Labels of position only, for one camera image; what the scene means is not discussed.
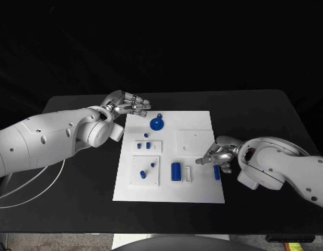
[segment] blue object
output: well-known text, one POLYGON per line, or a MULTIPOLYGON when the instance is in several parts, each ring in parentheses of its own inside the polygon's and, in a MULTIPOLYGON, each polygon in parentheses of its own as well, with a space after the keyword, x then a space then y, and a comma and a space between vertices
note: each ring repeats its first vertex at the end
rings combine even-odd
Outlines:
POLYGON ((162 114, 159 113, 156 118, 152 119, 152 121, 151 121, 151 128, 155 131, 159 131, 164 127, 165 127, 165 122, 164 122, 164 119, 162 119, 162 114))
POLYGON ((215 165, 214 168, 215 168, 215 178, 217 178, 217 180, 220 180, 221 179, 220 178, 220 166, 215 165))
POLYGON ((172 163, 172 181, 182 181, 181 163, 172 163))
POLYGON ((141 176, 142 176, 142 179, 146 179, 148 175, 146 175, 145 171, 141 171, 141 176))

